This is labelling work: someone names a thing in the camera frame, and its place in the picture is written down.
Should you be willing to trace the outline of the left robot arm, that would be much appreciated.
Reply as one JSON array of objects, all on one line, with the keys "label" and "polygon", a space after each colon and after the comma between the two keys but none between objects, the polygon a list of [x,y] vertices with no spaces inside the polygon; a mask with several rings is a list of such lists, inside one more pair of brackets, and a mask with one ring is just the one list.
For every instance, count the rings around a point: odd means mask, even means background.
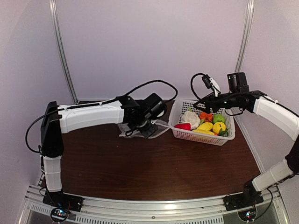
[{"label": "left robot arm", "polygon": [[41,154],[49,200],[57,207],[67,203],[61,183],[64,133],[91,126],[126,124],[129,128],[126,136],[138,131],[144,138],[149,138],[158,130],[155,122],[166,110],[165,102],[155,93],[144,100],[124,95],[79,105],[58,106],[55,101],[50,102],[41,125]]}]

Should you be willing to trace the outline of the red pepper toy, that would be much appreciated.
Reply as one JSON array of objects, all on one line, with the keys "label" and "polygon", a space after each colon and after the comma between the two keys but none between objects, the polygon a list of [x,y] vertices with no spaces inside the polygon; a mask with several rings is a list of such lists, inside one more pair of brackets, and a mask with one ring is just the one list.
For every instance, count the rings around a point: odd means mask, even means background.
[{"label": "red pepper toy", "polygon": [[182,130],[191,130],[191,124],[190,123],[179,123],[174,126],[175,128],[182,129]]}]

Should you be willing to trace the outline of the white plastic basket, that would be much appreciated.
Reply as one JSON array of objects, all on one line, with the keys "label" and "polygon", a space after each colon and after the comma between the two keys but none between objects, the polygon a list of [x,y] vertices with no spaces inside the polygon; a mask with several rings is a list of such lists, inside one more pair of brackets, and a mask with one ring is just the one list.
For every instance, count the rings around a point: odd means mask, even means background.
[{"label": "white plastic basket", "polygon": [[206,144],[212,144],[217,146],[224,145],[227,141],[235,138],[235,122],[234,118],[228,116],[223,109],[220,109],[217,114],[221,114],[225,118],[225,125],[228,133],[225,136],[213,136],[204,133],[197,133],[193,131],[187,131],[174,126],[181,122],[182,116],[188,108],[192,108],[192,111],[197,115],[200,115],[201,109],[193,108],[194,100],[179,99],[173,103],[172,109],[169,115],[168,125],[172,130],[174,137],[178,139],[196,141]]}]

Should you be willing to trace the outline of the clear dotted zip bag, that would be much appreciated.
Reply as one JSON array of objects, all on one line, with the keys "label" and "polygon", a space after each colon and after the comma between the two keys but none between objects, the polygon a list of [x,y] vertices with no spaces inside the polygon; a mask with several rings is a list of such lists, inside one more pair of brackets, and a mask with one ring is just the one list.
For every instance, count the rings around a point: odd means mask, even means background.
[{"label": "clear dotted zip bag", "polygon": [[119,136],[127,139],[134,137],[154,139],[170,129],[169,125],[160,119],[152,120],[134,131],[129,128],[128,124],[118,124],[118,128],[121,132]]}]

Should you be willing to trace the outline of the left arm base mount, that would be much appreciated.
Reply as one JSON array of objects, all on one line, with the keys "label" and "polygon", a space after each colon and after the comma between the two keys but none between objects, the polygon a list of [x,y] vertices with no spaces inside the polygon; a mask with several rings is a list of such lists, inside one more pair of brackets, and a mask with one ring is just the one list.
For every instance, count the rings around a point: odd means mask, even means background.
[{"label": "left arm base mount", "polygon": [[59,192],[46,192],[43,197],[43,203],[58,207],[67,211],[76,211],[80,212],[83,198],[80,196],[73,196]]}]

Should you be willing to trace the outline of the yellow wrinkled squash toy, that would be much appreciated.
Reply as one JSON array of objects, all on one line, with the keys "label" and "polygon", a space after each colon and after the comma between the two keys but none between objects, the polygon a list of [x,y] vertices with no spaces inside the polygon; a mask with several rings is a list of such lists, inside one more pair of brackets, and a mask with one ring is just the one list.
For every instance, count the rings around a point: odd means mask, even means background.
[{"label": "yellow wrinkled squash toy", "polygon": [[194,129],[193,132],[208,134],[208,135],[215,135],[215,133],[212,131],[213,126],[214,126],[213,123],[205,122],[205,123],[201,124],[198,128]]}]

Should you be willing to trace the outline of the green pepper toy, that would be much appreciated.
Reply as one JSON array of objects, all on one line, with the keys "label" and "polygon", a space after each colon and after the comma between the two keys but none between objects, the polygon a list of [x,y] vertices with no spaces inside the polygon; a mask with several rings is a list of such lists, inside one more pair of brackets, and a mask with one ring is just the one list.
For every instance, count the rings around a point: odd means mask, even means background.
[{"label": "green pepper toy", "polygon": [[222,122],[222,123],[225,123],[225,117],[221,114],[214,114],[213,115],[213,120],[212,120],[212,123],[215,124],[217,122]]}]

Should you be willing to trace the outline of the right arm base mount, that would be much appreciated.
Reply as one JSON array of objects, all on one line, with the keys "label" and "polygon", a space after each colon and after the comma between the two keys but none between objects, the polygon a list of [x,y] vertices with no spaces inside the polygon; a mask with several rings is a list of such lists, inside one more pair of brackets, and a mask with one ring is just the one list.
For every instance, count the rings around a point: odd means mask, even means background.
[{"label": "right arm base mount", "polygon": [[223,198],[227,211],[239,210],[262,203],[263,196],[260,191],[256,191],[252,184],[246,183],[243,192],[235,195],[226,195]]}]

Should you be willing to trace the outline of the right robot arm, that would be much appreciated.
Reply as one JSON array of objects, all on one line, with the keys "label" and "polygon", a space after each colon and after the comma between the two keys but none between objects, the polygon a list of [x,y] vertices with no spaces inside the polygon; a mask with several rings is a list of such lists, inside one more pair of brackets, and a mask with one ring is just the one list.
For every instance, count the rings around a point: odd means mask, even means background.
[{"label": "right robot arm", "polygon": [[268,126],[275,128],[274,131],[267,131],[265,128],[259,131],[259,133],[265,133],[266,140],[273,140],[279,134],[282,134],[281,140],[286,137],[289,138],[287,145],[290,146],[290,151],[287,152],[287,155],[277,164],[272,165],[268,170],[244,184],[243,193],[239,197],[242,205],[251,205],[262,191],[299,174],[298,114],[262,91],[251,91],[243,72],[227,75],[229,85],[227,93],[221,93],[217,82],[204,73],[197,73],[192,76],[190,81],[192,92],[195,92],[193,82],[196,77],[201,77],[206,88],[212,92],[205,97],[199,97],[195,93],[197,99],[193,105],[195,108],[203,105],[203,111],[207,113],[217,112],[220,109],[239,108],[241,112],[248,111],[257,115],[259,119],[269,121]]}]

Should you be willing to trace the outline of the yellow apple toy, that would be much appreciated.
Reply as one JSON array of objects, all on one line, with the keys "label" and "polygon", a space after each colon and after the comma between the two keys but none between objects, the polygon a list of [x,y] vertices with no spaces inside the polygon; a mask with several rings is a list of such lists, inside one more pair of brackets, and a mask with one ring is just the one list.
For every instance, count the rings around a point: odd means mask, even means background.
[{"label": "yellow apple toy", "polygon": [[218,135],[220,131],[225,131],[226,129],[225,123],[217,122],[213,125],[212,131],[214,134]]}]

